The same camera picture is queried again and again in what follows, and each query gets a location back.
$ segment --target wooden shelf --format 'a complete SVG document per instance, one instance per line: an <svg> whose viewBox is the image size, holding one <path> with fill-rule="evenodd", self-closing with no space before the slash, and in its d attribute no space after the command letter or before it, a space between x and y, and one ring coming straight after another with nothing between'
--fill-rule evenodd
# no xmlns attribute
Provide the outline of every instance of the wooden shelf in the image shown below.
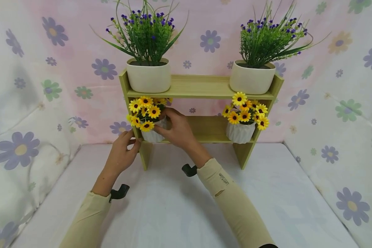
<svg viewBox="0 0 372 248"><path fill-rule="evenodd" d="M172 75L171 87L163 93L143 93L134 91L128 81L127 71L124 70L120 75L121 88L123 89L126 104L134 98L141 96L150 97L172 97L172 98L192 98L192 99L228 99L229 102L234 95L234 91L229 86L228 76L202 76L202 75ZM250 100L259 100L268 108L268 112L280 91L283 78L275 75L270 89L262 95L247 95ZM231 143L226 137L227 120L220 116L188 116L189 125L194 136L200 143ZM133 127L135 137L142 138L141 131ZM252 149L254 148L261 131L255 129L251 141L245 144L233 144L238 162L241 169L244 169ZM144 170L149 166L150 154L153 144L143 141L139 154L141 155Z"/></svg>

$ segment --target potted plant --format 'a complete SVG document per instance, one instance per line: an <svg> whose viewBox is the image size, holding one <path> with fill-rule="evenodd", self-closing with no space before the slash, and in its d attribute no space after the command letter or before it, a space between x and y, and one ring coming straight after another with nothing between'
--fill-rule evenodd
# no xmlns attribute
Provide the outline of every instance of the potted plant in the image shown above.
<svg viewBox="0 0 372 248"><path fill-rule="evenodd" d="M120 4L129 10L129 14L123 14L119 18L117 9ZM154 9L147 0L143 0L142 8L135 11L119 0L116 5L116 18L111 18L112 24L106 29L119 45L100 37L133 57L127 61L127 73L131 88L135 91L160 93L167 91L171 86L169 61L163 58L163 55L186 26L185 24L171 39L175 25L170 14L178 5L174 8L172 6L173 4ZM158 10L164 7L169 7L168 13L159 13Z"/></svg>
<svg viewBox="0 0 372 248"><path fill-rule="evenodd" d="M142 137L150 143L158 143L164 139L163 136L153 131L154 125L167 128L167 119L160 115L165 109L168 102L172 102L171 98L150 98L142 96L131 100L129 109L131 115L127 115L127 120L131 126L142 131Z"/></svg>
<svg viewBox="0 0 372 248"><path fill-rule="evenodd" d="M301 51L312 47L307 23L290 18L295 9L293 2L278 24L273 21L275 14L272 16L271 6L272 2L270 5L266 3L260 18L256 18L254 10L254 20L249 20L246 25L241 24L242 60L236 60L231 69L230 87L233 91L266 93L276 70L271 62L299 55ZM307 35L311 36L308 44L292 49L299 39Z"/></svg>
<svg viewBox="0 0 372 248"><path fill-rule="evenodd" d="M255 124L259 130L265 130L269 126L267 112L266 105L257 100L248 100L243 92L237 92L222 113L229 121L226 136L237 144L248 143L254 134Z"/></svg>

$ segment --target yellow daisy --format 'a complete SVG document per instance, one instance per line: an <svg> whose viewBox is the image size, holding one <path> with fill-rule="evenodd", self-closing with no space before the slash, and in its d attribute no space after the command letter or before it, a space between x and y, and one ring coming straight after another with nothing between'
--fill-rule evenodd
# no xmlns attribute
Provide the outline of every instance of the yellow daisy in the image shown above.
<svg viewBox="0 0 372 248"><path fill-rule="evenodd" d="M233 124L233 125L240 123L240 121L238 120L238 114L234 111L230 112L227 119L230 122L230 124Z"/></svg>
<svg viewBox="0 0 372 248"><path fill-rule="evenodd" d="M260 102L258 102L258 100L252 100L251 101L251 109L255 110L256 106L258 106L259 104L260 104Z"/></svg>
<svg viewBox="0 0 372 248"><path fill-rule="evenodd" d="M141 105L139 104L138 100L132 100L129 106L130 106L130 110L134 113L139 112L139 110L141 109Z"/></svg>
<svg viewBox="0 0 372 248"><path fill-rule="evenodd" d="M151 121L147 121L145 123L142 123L139 129L143 132L150 132L154 128L154 123Z"/></svg>
<svg viewBox="0 0 372 248"><path fill-rule="evenodd" d="M251 120L251 113L248 113L248 111L243 111L238 115L238 120L240 122L249 122Z"/></svg>
<svg viewBox="0 0 372 248"><path fill-rule="evenodd" d="M139 117L132 116L131 117L131 126L136 126L137 128L139 128L140 125L141 125L141 120L139 120Z"/></svg>
<svg viewBox="0 0 372 248"><path fill-rule="evenodd" d="M267 107L264 104L259 104L256 106L255 111L261 116L265 116L267 113Z"/></svg>
<svg viewBox="0 0 372 248"><path fill-rule="evenodd" d="M265 130L269 126L270 122L267 117L260 117L260 120L258 122L258 129L259 130Z"/></svg>
<svg viewBox="0 0 372 248"><path fill-rule="evenodd" d="M233 106L226 105L225 110L223 110L222 116L228 118L232 108Z"/></svg>
<svg viewBox="0 0 372 248"><path fill-rule="evenodd" d="M153 98L142 96L139 98L139 103L142 107L151 107L153 105Z"/></svg>
<svg viewBox="0 0 372 248"><path fill-rule="evenodd" d="M149 117L150 118L157 118L159 117L161 110L157 106L153 106L149 109Z"/></svg>
<svg viewBox="0 0 372 248"><path fill-rule="evenodd" d="M243 92L237 92L233 96L233 104L236 106L241 106L247 101L247 97Z"/></svg>

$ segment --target yellow flower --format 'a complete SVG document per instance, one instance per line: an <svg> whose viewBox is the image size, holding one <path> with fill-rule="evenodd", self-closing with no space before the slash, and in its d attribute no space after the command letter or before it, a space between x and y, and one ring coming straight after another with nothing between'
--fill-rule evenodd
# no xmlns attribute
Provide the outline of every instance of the yellow flower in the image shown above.
<svg viewBox="0 0 372 248"><path fill-rule="evenodd" d="M151 121L147 121L145 123L142 123L139 128L143 132L150 132L150 130L152 130L154 128L154 123L151 122Z"/></svg>
<svg viewBox="0 0 372 248"><path fill-rule="evenodd" d="M142 107L151 107L153 105L153 98L142 96L139 98L139 104L141 104Z"/></svg>
<svg viewBox="0 0 372 248"><path fill-rule="evenodd" d="M150 118L157 118L159 117L161 110L157 106L153 106L149 109L149 117Z"/></svg>
<svg viewBox="0 0 372 248"><path fill-rule="evenodd" d="M251 120L251 113L248 113L248 111L243 111L238 115L238 120L240 122L249 122Z"/></svg>
<svg viewBox="0 0 372 248"><path fill-rule="evenodd" d="M232 108L233 106L226 105L225 110L223 110L222 116L228 118Z"/></svg>
<svg viewBox="0 0 372 248"><path fill-rule="evenodd" d="M139 118L136 117L136 116L132 116L131 117L131 126L136 126L137 128L139 128L140 125L141 125L141 120L139 120Z"/></svg>
<svg viewBox="0 0 372 248"><path fill-rule="evenodd" d="M238 114L234 111L230 112L229 117L227 119L230 122L230 124L233 125L240 123L240 121L238 120Z"/></svg>
<svg viewBox="0 0 372 248"><path fill-rule="evenodd" d="M265 116L267 113L267 107L264 104L259 104L256 106L255 111L261 116Z"/></svg>
<svg viewBox="0 0 372 248"><path fill-rule="evenodd" d="M340 52L345 52L348 49L353 40L350 38L351 33L340 32L337 36L333 37L332 43L329 44L329 53L339 54Z"/></svg>
<svg viewBox="0 0 372 248"><path fill-rule="evenodd" d="M233 96L233 104L236 106L241 106L247 101L247 97L243 92L237 92Z"/></svg>
<svg viewBox="0 0 372 248"><path fill-rule="evenodd" d="M141 109L141 105L139 104L139 101L137 100L132 100L129 106L130 106L130 110L134 113L139 112L139 110Z"/></svg>
<svg viewBox="0 0 372 248"><path fill-rule="evenodd" d="M255 110L256 106L258 106L259 104L260 104L260 102L258 102L258 100L252 100L251 101L251 109Z"/></svg>
<svg viewBox="0 0 372 248"><path fill-rule="evenodd" d="M258 129L265 130L270 124L269 119L267 117L259 117L259 119Z"/></svg>

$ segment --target textured white pot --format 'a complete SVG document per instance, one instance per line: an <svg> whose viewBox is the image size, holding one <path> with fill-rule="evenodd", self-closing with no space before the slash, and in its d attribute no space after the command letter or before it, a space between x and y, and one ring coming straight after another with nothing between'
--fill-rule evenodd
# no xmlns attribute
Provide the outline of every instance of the textured white pot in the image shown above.
<svg viewBox="0 0 372 248"><path fill-rule="evenodd" d="M251 141L252 135L255 131L255 123L251 125L230 124L227 123L226 136L229 140L237 144L245 144Z"/></svg>
<svg viewBox="0 0 372 248"><path fill-rule="evenodd" d="M160 60L166 63L161 66L130 65L133 61L136 61L135 58L127 61L127 74L134 91L141 93L168 91L171 86L171 68L167 59Z"/></svg>
<svg viewBox="0 0 372 248"><path fill-rule="evenodd" d="M163 118L162 120L159 120L158 122L155 122L154 125L161 126L164 129L167 129L167 119ZM159 135L153 130L150 130L149 132L141 132L142 137L145 141L150 143L159 143L163 141L164 137L162 135Z"/></svg>
<svg viewBox="0 0 372 248"><path fill-rule="evenodd" d="M276 67L267 63L269 69L256 69L241 67L238 64L245 63L244 60L236 60L231 69L230 88L236 92L245 94L264 94L273 81Z"/></svg>

